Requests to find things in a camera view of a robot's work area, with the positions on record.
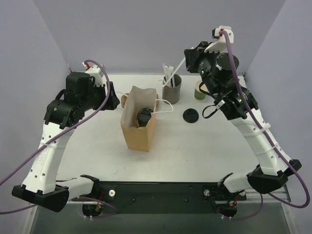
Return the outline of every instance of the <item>gray cup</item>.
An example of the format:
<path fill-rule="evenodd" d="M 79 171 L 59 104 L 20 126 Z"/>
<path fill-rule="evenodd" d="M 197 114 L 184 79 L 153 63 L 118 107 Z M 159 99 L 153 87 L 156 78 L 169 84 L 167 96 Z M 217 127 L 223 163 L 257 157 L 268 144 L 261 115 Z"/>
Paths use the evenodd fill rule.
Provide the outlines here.
<path fill-rule="evenodd" d="M 176 104 L 180 99 L 180 90 L 182 79 L 179 75 L 175 74 L 173 77 L 175 79 L 175 87 L 171 88 L 169 86 L 165 86 L 162 88 L 162 99 L 167 100 L 171 104 Z"/>

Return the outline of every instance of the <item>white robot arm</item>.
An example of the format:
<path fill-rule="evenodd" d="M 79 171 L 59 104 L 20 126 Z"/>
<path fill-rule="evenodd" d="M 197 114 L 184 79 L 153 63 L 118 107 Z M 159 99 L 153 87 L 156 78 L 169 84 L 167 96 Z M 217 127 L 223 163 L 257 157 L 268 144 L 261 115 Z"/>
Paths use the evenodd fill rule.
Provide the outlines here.
<path fill-rule="evenodd" d="M 262 128 L 258 127 L 259 125 L 255 123 L 245 107 L 244 100 L 236 87 L 237 83 L 232 72 L 229 54 L 222 53 L 227 49 L 225 36 L 220 34 L 222 31 L 228 35 L 228 44 L 233 43 L 234 36 L 231 27 L 220 26 L 214 29 L 213 38 L 217 39 L 216 42 L 202 41 L 196 48 L 184 51 L 186 68 L 191 73 L 200 74 L 202 78 L 200 87 L 205 84 L 209 92 L 201 91 L 214 99 L 216 110 L 220 109 L 242 133 L 259 162 L 252 172 L 227 175 L 220 181 L 220 186 L 224 186 L 230 193 L 255 189 L 261 194 L 267 194 L 281 188 L 287 182 L 288 176 L 293 174 L 288 165 L 280 158 L 276 149 L 296 171 L 301 168 L 301 163 L 299 160 L 291 159 L 280 148 L 269 130 L 270 124 L 263 120 L 251 92 L 239 86 L 252 114 L 257 122 L 261 123 Z M 239 61 L 235 56 L 233 56 L 233 61 L 233 66 L 237 68 Z M 271 138 L 273 146 L 265 134 Z"/>
<path fill-rule="evenodd" d="M 92 66 L 86 72 L 73 72 L 66 78 L 66 89 L 48 105 L 44 117 L 39 148 L 45 144 L 46 148 L 36 155 L 23 183 L 13 188 L 13 196 L 59 212 L 67 200 L 97 192 L 98 179 L 88 175 L 56 183 L 59 164 L 74 129 L 50 144 L 47 142 L 78 123 L 87 110 L 95 110 L 103 103 L 106 97 L 103 75 L 98 66 Z M 113 83 L 110 85 L 107 104 L 101 110 L 114 110 L 119 105 Z"/>

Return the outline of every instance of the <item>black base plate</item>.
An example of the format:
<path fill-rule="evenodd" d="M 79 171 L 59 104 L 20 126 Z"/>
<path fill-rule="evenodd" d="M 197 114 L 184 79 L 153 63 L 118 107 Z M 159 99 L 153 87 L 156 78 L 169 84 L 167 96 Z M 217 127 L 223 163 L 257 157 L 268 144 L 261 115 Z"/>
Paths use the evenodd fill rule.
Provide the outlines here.
<path fill-rule="evenodd" d="M 233 199 L 224 194 L 217 183 L 188 182 L 100 182 L 104 201 L 115 206 L 120 214 L 208 214 L 216 213 L 215 206 L 203 191 L 209 189 L 215 201 Z M 115 197 L 108 192 L 114 189 Z M 112 213 L 104 208 L 103 213 Z"/>

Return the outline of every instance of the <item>lavender wall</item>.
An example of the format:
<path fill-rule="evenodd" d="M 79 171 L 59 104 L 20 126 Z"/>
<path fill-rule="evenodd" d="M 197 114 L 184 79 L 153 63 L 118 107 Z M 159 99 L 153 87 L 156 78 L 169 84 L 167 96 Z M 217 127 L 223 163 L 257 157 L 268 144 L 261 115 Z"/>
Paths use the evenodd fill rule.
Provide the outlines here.
<path fill-rule="evenodd" d="M 310 0 L 287 0 L 247 73 L 264 118 L 285 152 L 301 160 L 299 171 L 312 192 L 311 22 Z M 288 183 L 293 203 L 303 204 L 300 183 Z M 312 205 L 293 209 L 299 233 L 311 233 Z"/>
<path fill-rule="evenodd" d="M 0 8 L 0 179 L 38 148 L 46 106 L 64 86 L 68 72 L 35 4 L 5 2 Z M 1 211 L 27 205 L 11 191 L 29 167 L 1 186 Z M 24 215 L 0 215 L 0 233 L 20 233 Z"/>
<path fill-rule="evenodd" d="M 245 72 L 285 0 L 34 0 L 69 64 L 93 58 L 109 72 L 161 73 L 184 49 L 230 25 Z"/>

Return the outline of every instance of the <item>black cup lid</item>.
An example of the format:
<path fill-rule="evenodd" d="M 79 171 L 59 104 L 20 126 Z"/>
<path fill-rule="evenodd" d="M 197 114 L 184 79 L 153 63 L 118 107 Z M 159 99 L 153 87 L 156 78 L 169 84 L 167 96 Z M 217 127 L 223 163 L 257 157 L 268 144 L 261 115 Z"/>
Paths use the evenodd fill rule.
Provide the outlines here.
<path fill-rule="evenodd" d="M 137 114 L 137 119 L 139 123 L 147 123 L 152 117 L 153 110 L 149 108 L 141 109 Z"/>
<path fill-rule="evenodd" d="M 195 123 L 197 122 L 198 118 L 199 114 L 195 109 L 190 108 L 183 113 L 183 119 L 188 123 Z"/>

